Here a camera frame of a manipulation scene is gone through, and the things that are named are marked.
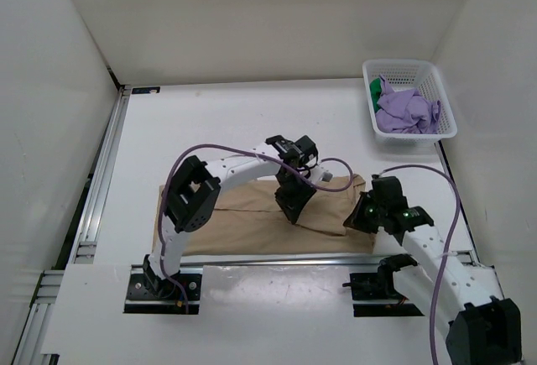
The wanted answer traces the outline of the beige t shirt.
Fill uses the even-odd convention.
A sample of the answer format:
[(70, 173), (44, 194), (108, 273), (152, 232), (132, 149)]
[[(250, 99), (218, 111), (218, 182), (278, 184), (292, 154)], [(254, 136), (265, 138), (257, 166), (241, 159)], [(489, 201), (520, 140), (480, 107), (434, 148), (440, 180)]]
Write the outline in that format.
[(193, 232), (185, 256), (286, 255), (308, 253), (371, 253), (361, 233), (343, 222), (357, 204), (365, 180), (337, 193), (318, 190), (296, 224), (286, 219), (275, 201), (275, 180), (255, 180), (219, 197), (209, 222)]

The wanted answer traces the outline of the purple t shirt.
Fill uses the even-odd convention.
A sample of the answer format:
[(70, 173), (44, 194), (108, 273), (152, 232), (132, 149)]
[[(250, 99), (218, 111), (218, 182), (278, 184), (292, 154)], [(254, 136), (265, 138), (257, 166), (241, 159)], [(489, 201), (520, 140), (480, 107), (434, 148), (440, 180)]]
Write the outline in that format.
[(385, 77), (379, 109), (374, 113), (378, 129), (383, 133), (435, 134), (438, 132), (442, 105), (440, 100), (425, 99), (418, 89), (396, 91)]

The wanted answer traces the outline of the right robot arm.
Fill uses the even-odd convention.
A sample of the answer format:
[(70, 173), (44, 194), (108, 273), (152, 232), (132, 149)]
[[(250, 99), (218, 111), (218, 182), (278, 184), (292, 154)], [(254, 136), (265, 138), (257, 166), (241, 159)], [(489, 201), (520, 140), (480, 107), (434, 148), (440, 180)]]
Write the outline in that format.
[(374, 273), (353, 273), (346, 286), (354, 300), (409, 302), (441, 334), (454, 364), (515, 364), (522, 358), (521, 319), (511, 299), (483, 287), (456, 255), (445, 250), (430, 215), (404, 196), (361, 193), (345, 225), (386, 231), (404, 252), (380, 261)]

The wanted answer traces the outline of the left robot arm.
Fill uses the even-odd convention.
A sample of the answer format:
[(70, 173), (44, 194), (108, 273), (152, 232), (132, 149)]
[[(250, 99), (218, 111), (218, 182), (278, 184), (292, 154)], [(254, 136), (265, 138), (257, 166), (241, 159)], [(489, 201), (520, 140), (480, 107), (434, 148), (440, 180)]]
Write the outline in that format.
[(274, 175), (279, 183), (275, 200), (287, 220), (295, 224), (315, 194), (315, 183), (300, 174), (318, 159), (315, 143), (307, 136), (293, 142), (282, 136), (267, 138), (246, 151), (222, 147), (231, 155), (207, 163), (184, 153), (164, 185), (157, 215), (158, 239), (143, 260), (144, 287), (163, 300), (187, 298), (180, 285), (180, 261), (191, 233), (211, 219), (219, 196), (260, 177)]

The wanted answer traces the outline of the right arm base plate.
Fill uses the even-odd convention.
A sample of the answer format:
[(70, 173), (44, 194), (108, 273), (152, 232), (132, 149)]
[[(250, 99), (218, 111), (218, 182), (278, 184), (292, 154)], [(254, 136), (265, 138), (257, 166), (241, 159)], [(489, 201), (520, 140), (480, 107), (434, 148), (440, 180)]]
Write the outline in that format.
[(352, 295), (355, 318), (421, 317), (423, 314), (399, 293), (387, 293), (376, 273), (351, 273), (342, 285)]

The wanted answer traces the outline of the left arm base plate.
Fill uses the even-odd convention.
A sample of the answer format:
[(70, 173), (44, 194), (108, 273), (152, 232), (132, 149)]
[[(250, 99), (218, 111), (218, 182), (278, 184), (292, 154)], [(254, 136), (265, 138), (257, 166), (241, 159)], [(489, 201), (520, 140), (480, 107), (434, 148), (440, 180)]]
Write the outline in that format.
[(198, 315), (202, 276), (202, 268), (186, 268), (180, 271), (176, 281), (186, 292), (184, 298), (180, 288), (168, 280), (154, 289), (147, 280), (143, 267), (132, 266), (123, 312), (145, 315)]

